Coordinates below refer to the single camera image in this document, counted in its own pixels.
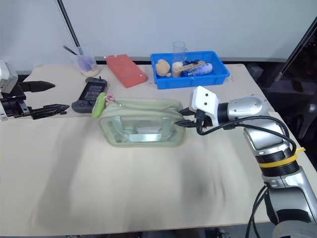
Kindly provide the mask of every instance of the yellow tape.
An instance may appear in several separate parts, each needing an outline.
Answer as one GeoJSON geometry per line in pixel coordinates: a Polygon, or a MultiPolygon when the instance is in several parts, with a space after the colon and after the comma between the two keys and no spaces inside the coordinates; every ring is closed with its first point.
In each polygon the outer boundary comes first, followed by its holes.
{"type": "Polygon", "coordinates": [[[273,168],[273,167],[277,167],[277,166],[286,165],[288,163],[295,161],[297,159],[297,153],[302,152],[302,151],[305,151],[304,147],[298,148],[295,151],[295,154],[287,159],[276,161],[276,162],[271,162],[271,163],[259,163],[259,166],[261,168],[273,168]]]}

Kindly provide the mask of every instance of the beige tabletop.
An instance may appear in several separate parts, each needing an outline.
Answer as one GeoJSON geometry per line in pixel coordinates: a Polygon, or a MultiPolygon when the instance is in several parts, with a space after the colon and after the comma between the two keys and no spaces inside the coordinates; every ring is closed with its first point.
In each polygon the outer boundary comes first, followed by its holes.
{"type": "MultiPolygon", "coordinates": [[[[173,98],[187,106],[193,90],[157,90],[150,65],[140,66],[147,82],[125,89],[101,68],[108,92],[118,97],[173,98]]],[[[227,68],[231,76],[223,85],[207,87],[223,101],[262,94],[243,65],[227,68]]],[[[28,93],[27,104],[70,104],[84,79],[71,66],[36,68],[27,80],[56,87],[28,93]]],[[[115,148],[98,120],[77,115],[69,110],[58,118],[0,123],[0,235],[104,234],[248,221],[263,182],[241,128],[207,136],[187,129],[184,143],[175,148],[115,148]]],[[[317,174],[307,156],[300,153],[298,162],[316,192],[317,174]]],[[[256,221],[268,221],[263,204],[256,221]]]]}

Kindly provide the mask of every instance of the white wall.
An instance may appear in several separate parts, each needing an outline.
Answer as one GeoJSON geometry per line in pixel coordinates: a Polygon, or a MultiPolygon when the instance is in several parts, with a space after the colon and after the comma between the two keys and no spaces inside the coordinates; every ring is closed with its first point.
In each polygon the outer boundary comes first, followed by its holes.
{"type": "Polygon", "coordinates": [[[222,58],[286,60],[317,15],[316,0],[64,0],[81,44],[98,56],[148,57],[173,41],[222,58]]]}
{"type": "Polygon", "coordinates": [[[54,0],[0,0],[0,58],[16,70],[68,63],[72,45],[54,0]]]}

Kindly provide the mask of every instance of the black game controller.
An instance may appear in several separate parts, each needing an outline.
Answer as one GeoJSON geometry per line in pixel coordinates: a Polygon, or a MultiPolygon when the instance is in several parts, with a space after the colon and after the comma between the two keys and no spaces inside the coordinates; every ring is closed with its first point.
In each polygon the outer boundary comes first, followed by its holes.
{"type": "Polygon", "coordinates": [[[91,113],[97,97],[107,87],[107,81],[99,78],[86,78],[86,87],[79,99],[71,104],[71,108],[77,113],[91,113]]]}

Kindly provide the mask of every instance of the cable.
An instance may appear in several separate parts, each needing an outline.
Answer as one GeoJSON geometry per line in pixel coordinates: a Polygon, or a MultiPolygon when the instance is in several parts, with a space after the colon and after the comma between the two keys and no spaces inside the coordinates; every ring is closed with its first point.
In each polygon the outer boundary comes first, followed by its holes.
{"type": "Polygon", "coordinates": [[[265,128],[262,128],[262,127],[259,127],[259,126],[255,126],[255,125],[237,124],[236,126],[242,126],[242,127],[245,127],[245,128],[252,128],[252,129],[256,129],[256,130],[261,130],[261,131],[264,131],[264,132],[271,133],[273,135],[279,136],[279,137],[283,138],[284,140],[287,140],[292,145],[292,155],[294,155],[295,152],[296,152],[296,143],[295,143],[295,141],[292,140],[291,138],[285,136],[285,135],[282,135],[281,133],[278,133],[278,132],[273,131],[273,130],[265,129],[265,128]]]}
{"type": "MultiPolygon", "coordinates": [[[[254,208],[255,208],[255,206],[256,206],[256,203],[258,202],[259,197],[261,196],[261,194],[263,193],[263,191],[264,191],[265,189],[266,189],[266,185],[264,185],[264,186],[261,188],[261,190],[259,191],[259,193],[257,194],[257,197],[256,197],[256,199],[254,200],[254,203],[253,203],[252,211],[254,210],[254,208]]],[[[255,223],[255,221],[254,221],[254,217],[253,217],[253,219],[252,219],[252,225],[253,225],[253,229],[254,229],[254,232],[255,232],[257,238],[261,238],[261,237],[260,237],[260,234],[259,234],[259,232],[258,232],[256,223],[255,223]]]]}
{"type": "Polygon", "coordinates": [[[250,234],[250,229],[251,229],[251,223],[252,223],[252,220],[254,218],[254,215],[259,207],[259,205],[261,204],[261,202],[263,201],[264,199],[264,196],[266,194],[266,192],[268,191],[268,188],[265,190],[265,192],[262,194],[262,196],[259,198],[259,200],[255,203],[255,206],[253,207],[252,209],[252,213],[251,213],[251,216],[249,218],[249,222],[248,222],[248,225],[247,225],[247,230],[246,230],[246,236],[245,238],[249,238],[249,234],[250,234]]]}
{"type": "Polygon", "coordinates": [[[280,121],[279,119],[274,118],[274,117],[270,117],[270,116],[251,116],[251,117],[246,117],[246,118],[240,118],[240,119],[236,119],[236,120],[232,120],[232,121],[226,122],[226,123],[224,123],[222,125],[216,126],[216,127],[212,128],[210,130],[207,130],[207,131],[202,131],[201,130],[202,121],[199,118],[197,118],[197,133],[199,135],[207,135],[207,134],[212,133],[212,132],[214,132],[216,130],[219,130],[221,128],[224,128],[224,127],[227,127],[227,126],[233,126],[233,125],[235,125],[237,123],[240,123],[240,122],[243,122],[245,120],[254,120],[254,119],[268,119],[268,120],[275,121],[282,128],[282,130],[285,133],[285,135],[287,137],[289,137],[289,132],[288,132],[288,129],[287,129],[286,125],[282,121],[280,121]]]}

